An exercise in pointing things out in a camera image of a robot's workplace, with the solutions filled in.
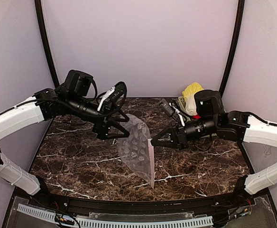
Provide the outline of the clear zip top bag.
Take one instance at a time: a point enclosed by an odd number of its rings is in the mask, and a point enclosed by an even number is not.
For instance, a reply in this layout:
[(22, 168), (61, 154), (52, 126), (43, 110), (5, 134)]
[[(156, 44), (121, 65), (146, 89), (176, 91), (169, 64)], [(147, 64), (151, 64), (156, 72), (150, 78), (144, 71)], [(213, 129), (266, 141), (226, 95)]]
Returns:
[(119, 156), (129, 169), (145, 180), (152, 188), (155, 184), (154, 147), (147, 124), (132, 114), (121, 125), (129, 132), (127, 138), (117, 140)]

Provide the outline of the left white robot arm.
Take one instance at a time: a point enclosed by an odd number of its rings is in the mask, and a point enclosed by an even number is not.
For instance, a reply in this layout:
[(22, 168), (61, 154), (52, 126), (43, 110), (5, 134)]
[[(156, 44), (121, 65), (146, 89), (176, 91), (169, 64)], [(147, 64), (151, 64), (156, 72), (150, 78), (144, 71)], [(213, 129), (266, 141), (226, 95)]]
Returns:
[[(0, 113), (0, 141), (59, 115), (72, 115), (92, 123), (92, 132), (100, 140), (127, 138), (129, 132), (121, 125), (129, 120), (121, 110), (126, 95), (127, 87), (122, 81), (99, 95), (92, 75), (70, 70), (65, 81), (57, 88), (38, 91)], [(1, 149), (0, 178), (30, 196), (48, 193), (41, 177), (16, 165)]]

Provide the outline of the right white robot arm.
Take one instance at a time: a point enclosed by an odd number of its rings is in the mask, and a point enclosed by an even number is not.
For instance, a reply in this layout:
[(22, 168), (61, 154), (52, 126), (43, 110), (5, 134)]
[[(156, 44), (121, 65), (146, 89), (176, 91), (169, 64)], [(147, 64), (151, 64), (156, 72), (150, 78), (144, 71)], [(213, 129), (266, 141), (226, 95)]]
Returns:
[[(251, 112), (225, 112), (220, 92), (202, 90), (194, 95), (199, 119), (171, 123), (151, 140), (152, 146), (188, 148), (189, 142), (207, 135), (237, 143), (260, 143), (277, 147), (277, 123), (266, 121)], [(248, 196), (277, 184), (277, 162), (262, 171), (237, 180), (234, 193)]]

